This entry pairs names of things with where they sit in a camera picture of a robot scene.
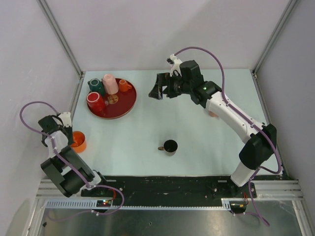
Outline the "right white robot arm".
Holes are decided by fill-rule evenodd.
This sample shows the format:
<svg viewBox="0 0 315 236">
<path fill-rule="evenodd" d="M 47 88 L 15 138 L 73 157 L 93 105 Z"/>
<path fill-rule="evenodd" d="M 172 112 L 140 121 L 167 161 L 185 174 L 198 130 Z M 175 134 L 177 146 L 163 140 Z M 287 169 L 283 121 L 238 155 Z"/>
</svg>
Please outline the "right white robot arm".
<svg viewBox="0 0 315 236">
<path fill-rule="evenodd" d="M 182 62 L 175 56 L 167 59 L 171 65 L 169 73 L 157 74 L 156 83 L 149 97 L 161 100 L 164 95 L 175 98 L 188 94 L 191 100 L 207 111 L 219 116 L 245 144 L 239 153 L 240 163 L 227 185 L 228 193 L 239 197 L 245 184 L 261 164 L 268 160 L 276 148 L 275 126 L 264 125 L 244 114 L 212 81 L 205 81 L 199 65 L 194 60 Z"/>
</svg>

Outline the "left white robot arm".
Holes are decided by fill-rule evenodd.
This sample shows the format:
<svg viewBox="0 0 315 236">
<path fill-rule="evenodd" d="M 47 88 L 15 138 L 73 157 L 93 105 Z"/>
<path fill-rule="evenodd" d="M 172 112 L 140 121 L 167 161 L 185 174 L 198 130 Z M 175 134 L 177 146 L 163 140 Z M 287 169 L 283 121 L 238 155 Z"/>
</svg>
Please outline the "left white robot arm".
<svg viewBox="0 0 315 236">
<path fill-rule="evenodd" d="M 42 128 L 42 143 L 48 148 L 49 156 L 41 164 L 41 169 L 52 183 L 66 196 L 77 194 L 86 186 L 84 177 L 92 186 L 93 192 L 104 196 L 109 184 L 100 172 L 92 171 L 76 153 L 70 113 L 49 115 L 38 121 Z"/>
</svg>

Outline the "brown speckled mug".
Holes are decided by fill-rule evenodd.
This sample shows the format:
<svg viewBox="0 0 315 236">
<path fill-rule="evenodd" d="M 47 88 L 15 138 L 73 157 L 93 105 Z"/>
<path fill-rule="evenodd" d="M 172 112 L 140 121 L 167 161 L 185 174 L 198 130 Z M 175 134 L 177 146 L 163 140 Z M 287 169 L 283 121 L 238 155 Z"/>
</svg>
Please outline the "brown speckled mug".
<svg viewBox="0 0 315 236">
<path fill-rule="evenodd" d="M 158 147 L 158 150 L 164 151 L 168 156 L 172 156 L 176 153 L 178 149 L 178 144 L 174 140 L 167 140 L 164 144 Z"/>
</svg>

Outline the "red mug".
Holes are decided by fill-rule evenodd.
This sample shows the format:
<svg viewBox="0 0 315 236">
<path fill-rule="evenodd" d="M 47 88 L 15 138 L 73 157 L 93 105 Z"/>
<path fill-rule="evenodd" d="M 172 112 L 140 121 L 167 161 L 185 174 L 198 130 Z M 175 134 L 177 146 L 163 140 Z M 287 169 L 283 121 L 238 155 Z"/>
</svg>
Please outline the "red mug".
<svg viewBox="0 0 315 236">
<path fill-rule="evenodd" d="M 98 92 L 90 92 L 86 97 L 87 105 L 93 112 L 105 110 L 106 105 L 103 97 Z"/>
</svg>

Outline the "large orange mug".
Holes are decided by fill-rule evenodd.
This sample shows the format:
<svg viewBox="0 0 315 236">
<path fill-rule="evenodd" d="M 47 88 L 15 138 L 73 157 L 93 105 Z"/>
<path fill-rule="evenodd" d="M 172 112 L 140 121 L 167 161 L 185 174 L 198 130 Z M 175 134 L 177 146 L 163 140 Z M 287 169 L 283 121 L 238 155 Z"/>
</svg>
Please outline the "large orange mug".
<svg viewBox="0 0 315 236">
<path fill-rule="evenodd" d="M 70 145 L 76 153 L 82 153 L 86 147 L 86 137 L 81 131 L 73 131 L 73 143 Z"/>
</svg>

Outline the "small pink mug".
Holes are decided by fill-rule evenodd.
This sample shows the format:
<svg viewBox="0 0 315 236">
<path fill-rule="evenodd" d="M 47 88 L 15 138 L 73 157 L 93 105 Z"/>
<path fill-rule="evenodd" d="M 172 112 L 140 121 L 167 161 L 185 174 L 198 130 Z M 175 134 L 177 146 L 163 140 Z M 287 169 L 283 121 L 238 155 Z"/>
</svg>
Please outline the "small pink mug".
<svg viewBox="0 0 315 236">
<path fill-rule="evenodd" d="M 209 111 L 208 113 L 209 113 L 209 116 L 211 116 L 213 118 L 217 118 L 218 117 L 215 113 L 213 113 L 211 111 Z"/>
</svg>

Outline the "small orange mug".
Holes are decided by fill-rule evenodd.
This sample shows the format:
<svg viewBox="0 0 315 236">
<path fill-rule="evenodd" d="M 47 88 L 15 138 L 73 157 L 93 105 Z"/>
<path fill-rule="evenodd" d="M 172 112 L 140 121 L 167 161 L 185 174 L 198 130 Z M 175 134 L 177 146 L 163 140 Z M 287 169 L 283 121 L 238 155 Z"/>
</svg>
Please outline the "small orange mug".
<svg viewBox="0 0 315 236">
<path fill-rule="evenodd" d="M 130 89 L 132 89 L 132 85 L 130 85 L 126 80 L 124 79 L 120 79 L 119 80 L 119 90 L 121 92 L 127 92 L 129 91 Z"/>
</svg>

